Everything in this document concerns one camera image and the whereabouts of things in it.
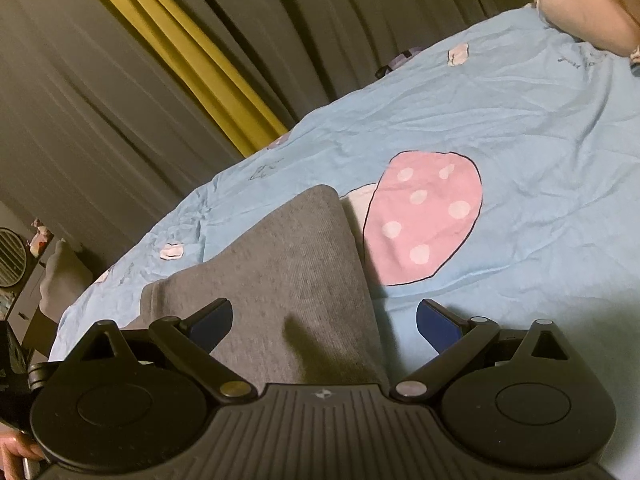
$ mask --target hand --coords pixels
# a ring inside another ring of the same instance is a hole
[[[43,460],[44,454],[33,439],[19,431],[0,433],[0,454],[6,480],[22,480],[22,459]]]

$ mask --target white polka dot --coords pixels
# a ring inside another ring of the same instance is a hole
[[[414,168],[404,168],[398,172],[398,180],[400,182],[406,182],[412,176],[414,176]]]
[[[409,202],[416,205],[421,204],[422,202],[427,200],[427,195],[428,193],[426,189],[419,189],[418,191],[414,191],[413,193],[411,193]]]
[[[456,165],[455,164],[449,164],[448,166],[445,166],[444,168],[442,168],[439,172],[438,172],[438,176],[442,179],[445,180],[447,178],[449,178],[449,175],[451,173],[453,173],[453,170],[455,169]]]
[[[449,206],[449,215],[456,220],[464,218],[469,214],[469,211],[471,211],[471,206],[469,202],[465,202],[464,200],[458,200]]]
[[[409,258],[416,265],[424,265],[429,261],[429,246],[428,245],[416,245],[409,252]]]
[[[387,222],[382,226],[382,234],[391,239],[396,238],[401,230],[400,222]]]

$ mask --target round vent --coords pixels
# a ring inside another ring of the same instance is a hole
[[[27,268],[27,248],[11,229],[0,227],[0,287],[14,286]]]

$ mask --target curtain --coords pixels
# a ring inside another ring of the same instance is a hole
[[[109,0],[185,83],[244,156],[286,129],[173,0]]]
[[[241,159],[100,0],[0,0],[0,200],[94,272]]]
[[[412,46],[497,14],[494,0],[175,0],[293,126]]]

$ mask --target white logo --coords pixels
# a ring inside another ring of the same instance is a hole
[[[330,392],[329,390],[325,390],[324,388],[322,390],[320,390],[319,392],[314,393],[314,395],[318,399],[322,399],[322,400],[327,400],[333,394],[334,394],[333,392]]]

